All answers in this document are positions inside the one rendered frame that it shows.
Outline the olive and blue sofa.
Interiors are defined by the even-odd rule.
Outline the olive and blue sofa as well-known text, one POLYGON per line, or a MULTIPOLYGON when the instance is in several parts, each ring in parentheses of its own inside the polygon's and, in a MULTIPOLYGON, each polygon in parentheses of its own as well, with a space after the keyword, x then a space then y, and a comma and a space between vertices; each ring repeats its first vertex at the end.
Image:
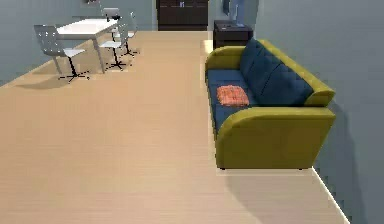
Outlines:
POLYGON ((220 169, 308 169, 336 115, 335 91, 267 40, 214 49, 205 83, 220 169), (244 89, 246 106, 224 106, 217 88, 244 89))

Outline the dark brown cabinet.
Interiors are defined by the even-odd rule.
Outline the dark brown cabinet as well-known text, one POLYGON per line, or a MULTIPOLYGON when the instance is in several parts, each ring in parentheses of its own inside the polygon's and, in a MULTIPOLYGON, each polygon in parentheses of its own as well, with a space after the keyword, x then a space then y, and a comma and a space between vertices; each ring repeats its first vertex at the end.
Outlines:
POLYGON ((156 0, 159 31, 206 31, 209 0, 156 0))

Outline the grey swivel chair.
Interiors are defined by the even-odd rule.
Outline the grey swivel chair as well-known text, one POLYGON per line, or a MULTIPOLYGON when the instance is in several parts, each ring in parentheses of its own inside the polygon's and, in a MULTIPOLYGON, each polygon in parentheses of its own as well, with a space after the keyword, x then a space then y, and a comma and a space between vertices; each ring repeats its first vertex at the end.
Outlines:
POLYGON ((138 54, 138 51, 129 47, 129 40, 133 38, 138 31, 135 12, 130 12, 127 16, 121 19, 121 22, 122 24, 118 27, 118 34, 116 37, 119 41, 125 44, 126 55, 135 56, 138 54))
POLYGON ((117 49, 125 45, 128 40, 128 25, 126 23, 118 24, 115 28, 111 30, 112 39, 107 40, 99 45, 100 48, 111 49, 113 52, 114 62, 109 63, 106 69, 111 69, 113 67, 118 67, 120 70, 123 70, 125 63, 118 59, 117 49))
MULTIPOLYGON (((71 68, 71 74, 66 76, 69 79, 69 82, 74 78, 90 79, 88 76, 89 71, 78 73, 72 61, 72 58, 83 53, 84 49, 65 48, 59 39, 59 33, 54 25, 35 25, 34 31, 40 49, 45 55, 50 56, 53 59, 60 75, 62 74, 62 71, 57 58, 65 57, 68 59, 71 68)), ((66 77, 61 75, 59 79, 65 79, 66 77)))
POLYGON ((118 8, 103 8, 102 14, 108 19, 113 19, 112 16, 120 16, 120 10, 118 8))

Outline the orange checked cushion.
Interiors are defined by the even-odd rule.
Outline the orange checked cushion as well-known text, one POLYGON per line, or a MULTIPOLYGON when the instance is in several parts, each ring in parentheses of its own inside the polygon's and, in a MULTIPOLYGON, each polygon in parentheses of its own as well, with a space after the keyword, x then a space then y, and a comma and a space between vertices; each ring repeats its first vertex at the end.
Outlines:
POLYGON ((240 86, 227 85, 217 88, 217 99, 224 106, 246 106, 249 98, 240 86))

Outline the dark brown side table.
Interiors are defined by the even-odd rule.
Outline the dark brown side table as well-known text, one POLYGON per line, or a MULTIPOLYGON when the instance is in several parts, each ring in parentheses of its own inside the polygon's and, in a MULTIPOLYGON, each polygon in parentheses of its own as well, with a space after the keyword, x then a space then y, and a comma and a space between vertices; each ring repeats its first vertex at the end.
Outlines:
POLYGON ((231 20, 215 20, 213 30, 213 48, 223 46, 244 46, 253 37, 253 29, 245 25, 244 28, 228 29, 226 24, 235 24, 231 20))

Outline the white dining table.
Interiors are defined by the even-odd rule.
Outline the white dining table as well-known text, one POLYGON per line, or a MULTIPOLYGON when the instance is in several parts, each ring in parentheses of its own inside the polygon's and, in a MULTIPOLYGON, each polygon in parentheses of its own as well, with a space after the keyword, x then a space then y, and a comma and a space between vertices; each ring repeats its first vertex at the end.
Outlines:
POLYGON ((83 19, 57 29, 60 40, 91 40, 97 52, 102 73, 105 73, 105 63, 102 59, 97 38, 117 26, 116 20, 83 19))

